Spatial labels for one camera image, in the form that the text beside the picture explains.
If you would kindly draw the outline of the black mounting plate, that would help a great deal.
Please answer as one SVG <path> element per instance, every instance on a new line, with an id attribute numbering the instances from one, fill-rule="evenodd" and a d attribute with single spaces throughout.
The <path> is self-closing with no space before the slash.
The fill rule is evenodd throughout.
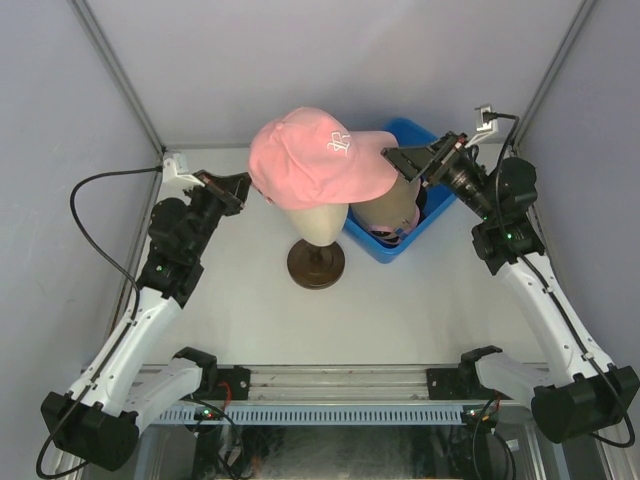
<path id="1" fill-rule="evenodd" d="M 510 400 L 502 392 L 483 386 L 475 373 L 454 367 L 427 368 L 426 383 L 431 400 L 489 400 L 497 396 Z"/>
<path id="2" fill-rule="evenodd" d="M 239 400 L 249 397 L 251 371 L 241 366 L 216 367 L 203 372 L 201 384 L 192 393 L 197 400 Z"/>

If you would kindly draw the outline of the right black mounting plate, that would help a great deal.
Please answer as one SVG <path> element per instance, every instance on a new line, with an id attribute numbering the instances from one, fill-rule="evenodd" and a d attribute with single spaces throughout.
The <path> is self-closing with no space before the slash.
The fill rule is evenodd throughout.
<path id="1" fill-rule="evenodd" d="M 489 400 L 497 396 L 510 400 L 502 392 L 483 386 L 475 373 L 454 367 L 427 368 L 426 383 L 431 400 Z"/>

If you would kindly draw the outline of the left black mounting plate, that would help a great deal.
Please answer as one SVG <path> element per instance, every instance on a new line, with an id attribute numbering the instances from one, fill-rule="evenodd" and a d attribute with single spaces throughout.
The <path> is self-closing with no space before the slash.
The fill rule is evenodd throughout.
<path id="1" fill-rule="evenodd" d="M 203 372 L 201 384 L 192 393 L 197 400 L 239 400 L 249 397 L 251 371 L 241 366 L 216 367 Z"/>

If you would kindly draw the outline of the blue plastic bin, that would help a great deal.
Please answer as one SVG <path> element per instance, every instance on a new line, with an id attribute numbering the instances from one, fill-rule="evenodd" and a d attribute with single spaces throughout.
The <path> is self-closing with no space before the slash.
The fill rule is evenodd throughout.
<path id="1" fill-rule="evenodd" d="M 404 117 L 393 118 L 384 125 L 383 130 L 391 133 L 400 147 L 423 146 L 438 139 L 427 129 Z M 387 246 L 376 240 L 355 221 L 352 211 L 348 213 L 343 231 L 374 260 L 381 264 L 389 264 L 427 230 L 455 200 L 454 193 L 445 186 L 430 187 L 426 191 L 426 203 L 421 213 L 422 220 L 398 246 Z"/>

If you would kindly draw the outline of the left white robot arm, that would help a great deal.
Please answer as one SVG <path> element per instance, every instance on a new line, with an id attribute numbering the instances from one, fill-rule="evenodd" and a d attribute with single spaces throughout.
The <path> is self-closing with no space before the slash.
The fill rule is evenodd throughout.
<path id="1" fill-rule="evenodd" d="M 49 393 L 41 414 L 46 446 L 116 471 L 134 453 L 141 434 L 187 396 L 206 400 L 219 387 L 214 355 L 185 347 L 154 377 L 134 383 L 147 355 L 177 320 L 202 276 L 201 257 L 225 216 L 239 214 L 251 188 L 242 172 L 215 176 L 205 170 L 165 175 L 183 191 L 151 211 L 149 252 L 139 277 L 125 277 L 133 298 L 90 366 L 63 394 Z"/>

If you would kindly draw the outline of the dark round wooden stand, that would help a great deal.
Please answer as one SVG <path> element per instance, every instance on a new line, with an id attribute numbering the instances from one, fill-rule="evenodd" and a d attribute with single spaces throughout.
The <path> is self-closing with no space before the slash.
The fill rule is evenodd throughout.
<path id="1" fill-rule="evenodd" d="M 287 256 L 287 269 L 292 280 L 310 290 L 321 290 L 334 285 L 342 277 L 344 268 L 344 251 L 337 242 L 318 247 L 299 240 Z"/>

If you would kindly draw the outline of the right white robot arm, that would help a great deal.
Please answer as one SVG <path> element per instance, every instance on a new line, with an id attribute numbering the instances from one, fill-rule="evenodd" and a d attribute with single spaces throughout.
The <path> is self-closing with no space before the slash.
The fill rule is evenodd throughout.
<path id="1" fill-rule="evenodd" d="M 555 278 L 527 216 L 537 199 L 535 167 L 501 154 L 488 171 L 473 147 L 465 135 L 449 132 L 427 146 L 381 152 L 405 179 L 447 187 L 480 218 L 471 231 L 476 255 L 515 297 L 544 355 L 547 369 L 541 371 L 494 346 L 472 350 L 461 358 L 461 391 L 480 399 L 495 390 L 517 401 L 554 443 L 598 437 L 619 423 L 632 432 L 628 409 L 639 377 L 630 366 L 616 366 L 598 345 Z"/>

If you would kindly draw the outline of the pink baseball cap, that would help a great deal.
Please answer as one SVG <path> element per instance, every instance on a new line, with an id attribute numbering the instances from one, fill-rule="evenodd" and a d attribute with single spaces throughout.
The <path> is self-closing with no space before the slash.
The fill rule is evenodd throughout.
<path id="1" fill-rule="evenodd" d="M 398 146 L 386 131 L 350 131 L 329 113 L 295 109 L 266 124 L 250 145 L 255 188 L 284 210 L 376 199 L 398 173 L 381 152 Z"/>

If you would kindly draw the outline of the aluminium mounting rail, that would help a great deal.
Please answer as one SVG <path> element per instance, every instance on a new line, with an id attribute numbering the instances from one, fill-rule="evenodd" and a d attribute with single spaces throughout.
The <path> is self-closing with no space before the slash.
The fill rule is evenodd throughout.
<path id="1" fill-rule="evenodd" d="M 254 404 L 419 403 L 431 400 L 426 369 L 452 365 L 247 366 Z"/>

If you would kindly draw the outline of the beige mannequin head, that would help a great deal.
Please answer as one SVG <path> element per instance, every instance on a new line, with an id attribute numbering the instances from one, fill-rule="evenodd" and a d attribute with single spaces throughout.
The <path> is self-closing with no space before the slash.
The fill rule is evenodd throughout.
<path id="1" fill-rule="evenodd" d="M 284 209 L 289 222 L 307 243 L 326 247 L 336 241 L 348 215 L 347 204 L 323 204 L 299 210 Z"/>

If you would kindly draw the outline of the beige cap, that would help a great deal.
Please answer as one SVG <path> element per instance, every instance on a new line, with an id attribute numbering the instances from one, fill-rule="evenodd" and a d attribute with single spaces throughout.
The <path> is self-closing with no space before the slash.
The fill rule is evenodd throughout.
<path id="1" fill-rule="evenodd" d="M 417 205 L 420 184 L 398 176 L 394 185 L 382 196 L 350 205 L 360 226 L 371 232 L 410 232 L 419 221 Z"/>

